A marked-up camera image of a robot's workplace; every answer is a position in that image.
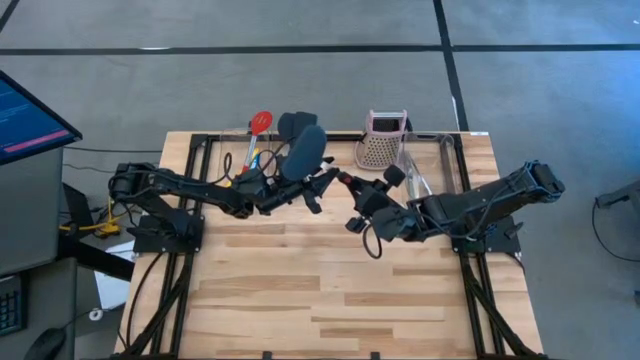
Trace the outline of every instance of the metal leg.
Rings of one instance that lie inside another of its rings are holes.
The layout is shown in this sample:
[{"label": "metal leg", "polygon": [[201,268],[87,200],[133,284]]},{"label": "metal leg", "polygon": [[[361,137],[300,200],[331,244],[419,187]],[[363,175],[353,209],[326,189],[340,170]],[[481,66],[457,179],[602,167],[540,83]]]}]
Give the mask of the metal leg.
[{"label": "metal leg", "polygon": [[596,198],[598,207],[605,209],[617,202],[628,200],[631,200],[633,208],[640,214],[640,181],[636,181],[622,189],[600,195]]},{"label": "metal leg", "polygon": [[80,266],[124,281],[131,281],[133,276],[134,264],[131,261],[64,236],[61,236],[58,241],[58,257],[75,258]]}]

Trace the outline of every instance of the monitor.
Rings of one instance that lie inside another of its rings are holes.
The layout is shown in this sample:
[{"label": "monitor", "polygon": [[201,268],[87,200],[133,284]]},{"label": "monitor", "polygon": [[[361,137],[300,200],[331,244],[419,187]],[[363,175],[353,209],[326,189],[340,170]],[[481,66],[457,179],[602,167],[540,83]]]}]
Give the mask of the monitor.
[{"label": "monitor", "polygon": [[0,71],[0,165],[82,139],[82,134]]}]

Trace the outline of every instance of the desk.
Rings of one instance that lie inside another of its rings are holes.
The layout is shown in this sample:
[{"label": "desk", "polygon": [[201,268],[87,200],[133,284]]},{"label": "desk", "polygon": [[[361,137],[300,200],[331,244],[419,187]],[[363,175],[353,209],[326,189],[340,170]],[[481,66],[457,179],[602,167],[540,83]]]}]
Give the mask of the desk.
[{"label": "desk", "polygon": [[[167,135],[160,167],[184,173],[191,135]],[[471,185],[497,179],[489,137],[463,133],[461,139]],[[220,174],[221,146],[214,144],[208,180]],[[229,149],[234,161],[242,162],[246,143],[230,144],[224,151]],[[358,169],[352,150],[353,143],[330,142],[326,154],[354,175],[381,177]],[[427,149],[414,159],[421,171],[440,171],[430,167],[434,156]],[[460,262],[447,237],[424,244],[385,243],[382,259],[373,260],[360,236],[344,229],[355,215],[344,185],[334,181],[319,201],[320,215],[311,214],[299,200],[270,217],[247,220],[203,207],[206,232],[195,257],[180,357],[260,358],[262,351],[273,351],[276,358],[368,358],[373,351],[383,358],[475,357]],[[168,201],[177,204],[175,198]],[[125,314],[154,257],[144,255],[136,262]],[[141,291],[134,335],[158,306],[166,257]],[[487,260],[499,310],[524,343],[541,352],[522,269],[505,255],[489,254]],[[163,351],[168,350],[173,314],[167,319]]]},{"label": "desk", "polygon": [[[3,359],[23,359],[43,331],[64,326],[76,316],[77,270],[75,259],[64,259],[27,271],[28,326],[0,336]],[[65,330],[67,338],[55,360],[73,359],[75,322]]]}]

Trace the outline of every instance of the wooden table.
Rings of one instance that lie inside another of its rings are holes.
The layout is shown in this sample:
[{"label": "wooden table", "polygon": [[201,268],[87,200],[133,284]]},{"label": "wooden table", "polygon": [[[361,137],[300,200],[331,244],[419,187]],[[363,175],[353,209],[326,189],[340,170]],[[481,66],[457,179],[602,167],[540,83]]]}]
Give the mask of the wooden table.
[{"label": "wooden table", "polygon": [[[184,173],[191,135],[168,133],[160,167]],[[489,136],[461,137],[472,186],[497,179]],[[220,174],[222,151],[231,151],[238,163],[246,146],[217,143],[209,180]],[[421,172],[439,172],[433,166],[438,150],[419,146],[414,158]],[[381,177],[358,169],[352,151],[352,143],[330,142],[326,154],[352,174]],[[436,193],[442,191],[438,184],[434,187]],[[399,196],[400,190],[394,191]],[[319,201],[320,215],[311,214],[299,200],[270,217],[247,220],[204,206],[206,233],[195,258],[180,357],[259,358],[262,351],[273,351],[277,358],[368,358],[379,351],[383,358],[475,358],[460,264],[447,237],[423,244],[396,239],[383,244],[382,259],[373,260],[360,236],[344,228],[356,214],[344,185],[333,182]],[[169,201],[177,204],[175,198]],[[122,333],[131,297],[154,256],[136,262]],[[141,291],[133,335],[157,309],[166,257]],[[524,343],[541,352],[522,269],[502,254],[487,259],[499,310]],[[492,351],[488,321],[481,314],[487,350]],[[173,314],[167,319],[163,350],[169,347]],[[116,351],[121,349],[118,343]]]}]

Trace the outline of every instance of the cheese grater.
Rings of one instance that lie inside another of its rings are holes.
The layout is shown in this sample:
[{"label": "cheese grater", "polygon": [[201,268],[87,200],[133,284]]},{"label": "cheese grater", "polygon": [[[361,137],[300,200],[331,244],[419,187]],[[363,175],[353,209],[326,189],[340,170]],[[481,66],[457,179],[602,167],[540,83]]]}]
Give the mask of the cheese grater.
[{"label": "cheese grater", "polygon": [[405,133],[407,111],[369,111],[365,133],[356,142],[356,164],[367,170],[384,170],[395,164]]}]

